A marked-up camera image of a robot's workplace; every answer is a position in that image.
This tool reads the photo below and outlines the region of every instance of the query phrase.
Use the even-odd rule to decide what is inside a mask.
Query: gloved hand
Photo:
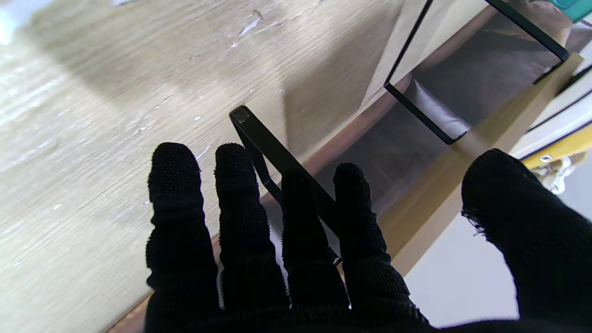
[[[288,294],[247,152],[229,143],[218,148],[215,158],[224,309],[204,223],[200,169],[186,146],[163,143],[154,152],[148,179],[155,228],[146,245],[152,270],[148,284],[154,289],[147,333],[250,332],[317,324],[341,331],[393,322],[427,326],[409,300],[403,278],[390,265],[371,210],[370,188],[357,166],[341,164],[334,176],[347,291],[328,256],[306,177],[298,172],[284,175],[282,256]]]

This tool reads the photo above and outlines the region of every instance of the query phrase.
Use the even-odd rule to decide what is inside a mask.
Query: black metal bar
[[[278,185],[271,179],[269,175],[269,171],[267,170],[267,166],[265,165],[265,159],[263,158],[263,154],[257,148],[255,143],[253,143],[249,137],[243,132],[243,129],[240,126],[237,126],[233,122],[234,128],[236,132],[239,134],[240,140],[243,142],[243,146],[251,155],[251,159],[253,160],[253,165],[255,166],[255,171],[259,175],[259,179],[267,191],[274,197],[275,201],[279,204],[282,203],[282,191],[279,189]]]
[[[570,53],[566,50],[563,46],[557,43],[553,38],[547,35],[544,31],[542,31],[539,27],[537,27],[534,23],[530,22],[527,18],[522,16],[518,11],[516,11],[512,6],[505,3],[503,0],[485,0],[489,3],[493,8],[495,8],[498,12],[502,15],[507,17],[509,20],[514,22],[520,28],[522,28],[525,32],[531,35],[535,40],[537,40],[540,44],[545,46],[551,53],[561,59],[561,62],[568,59]],[[397,70],[398,66],[400,65],[403,57],[407,53],[407,49],[410,47],[413,38],[417,34],[419,27],[421,26],[423,20],[425,19],[430,6],[432,5],[433,0],[428,0],[425,6],[422,9],[422,12],[419,15],[419,18],[415,22],[415,25],[411,29],[411,33],[409,37],[405,41],[401,52],[399,53],[395,64],[393,65],[391,71],[387,76],[387,80],[384,82],[384,88],[393,95],[396,99],[401,102],[405,108],[407,108],[411,113],[413,113],[424,125],[427,126],[436,136],[440,138],[440,140],[444,141],[447,145],[451,145],[456,142],[459,138],[452,139],[448,136],[436,123],[434,123],[428,116],[426,116],[413,102],[411,102],[408,98],[406,98],[397,88],[395,88],[391,84],[392,76],[394,75],[395,71]],[[544,78],[549,73],[544,73],[539,79]]]
[[[385,84],[384,88],[387,89],[391,95],[395,96],[399,102],[407,108],[414,116],[419,119],[428,129],[430,129],[435,135],[437,135],[440,140],[444,141],[445,144],[451,145],[455,143],[456,140],[452,139],[448,134],[446,134],[438,125],[436,125],[428,116],[426,116],[418,107],[413,104],[405,95],[403,95],[397,88],[395,88],[392,84]]]
[[[230,120],[232,120],[244,147],[251,155],[255,170],[263,186],[267,188],[274,199],[281,204],[281,190],[271,179],[263,156],[267,157],[269,162],[282,175],[291,169],[298,169],[306,175],[313,191],[318,216],[339,237],[339,224],[335,215],[335,200],[319,185],[313,176],[288,152],[249,108],[242,105],[234,109],[230,113]],[[341,258],[331,248],[328,251],[335,265],[341,262]]]
[[[415,37],[417,30],[419,30],[419,26],[422,24],[423,19],[426,17],[427,11],[428,11],[428,9],[430,9],[432,2],[433,2],[433,0],[427,0],[426,5],[423,7],[422,12],[419,14],[419,18],[415,22],[413,29],[411,29],[411,33],[409,34],[409,37],[405,41],[405,44],[403,45],[403,48],[401,49],[401,52],[399,53],[399,57],[397,57],[397,61],[395,61],[395,65],[392,66],[391,72],[388,74],[387,80],[384,82],[385,88],[386,88],[387,84],[390,84],[392,75],[395,74],[397,67],[399,67],[399,64],[401,63],[403,56],[405,55],[405,52],[407,52],[407,49],[411,45],[411,41],[413,41],[413,37]]]
[[[485,0],[493,8],[497,9],[502,15],[510,19],[518,25],[522,30],[526,31],[536,41],[545,46],[551,53],[557,56],[561,61],[566,61],[570,57],[570,53],[561,44],[557,43],[551,36],[542,31],[536,24],[530,22],[526,17],[520,14],[512,6],[505,3],[503,0]]]

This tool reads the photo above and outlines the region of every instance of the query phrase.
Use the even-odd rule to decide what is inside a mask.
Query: white paint speck
[[[125,4],[129,4],[130,2],[134,2],[137,0],[111,0],[111,5],[112,6],[121,6],[121,5],[125,5]]]
[[[251,22],[251,24],[247,25],[241,32],[239,36],[242,36],[246,33],[249,32],[249,30],[251,30],[252,28],[255,28],[257,26],[257,23],[259,23],[259,21],[261,21],[261,17],[258,17],[257,20],[254,20],[253,22]]]
[[[200,159],[200,157],[204,156],[204,154],[208,151],[208,149],[210,148],[210,146],[207,146],[203,152],[201,152],[201,154],[197,155],[197,157],[195,159]]]

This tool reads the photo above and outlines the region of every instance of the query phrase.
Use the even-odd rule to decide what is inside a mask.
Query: wooden floor
[[[435,17],[466,22],[484,7],[471,2]],[[247,104],[306,160],[380,97],[424,3],[56,0],[35,13],[0,46],[0,331],[107,329],[149,291],[156,145],[194,151],[216,234],[228,112]],[[459,28],[445,26],[418,60]]]

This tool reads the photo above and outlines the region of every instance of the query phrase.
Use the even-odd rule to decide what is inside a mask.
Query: black knit glove
[[[148,180],[155,229],[146,245],[152,270],[148,284],[154,289],[147,333],[425,325],[403,278],[390,266],[370,188],[358,167],[342,164],[334,177],[347,291],[327,253],[306,177],[284,175],[282,255],[288,295],[247,152],[230,143],[215,157],[224,309],[218,304],[218,269],[204,223],[198,164],[186,146],[163,143],[154,152]]]
[[[592,329],[592,224],[517,159],[481,155],[462,183],[464,214],[504,255],[520,319]]]

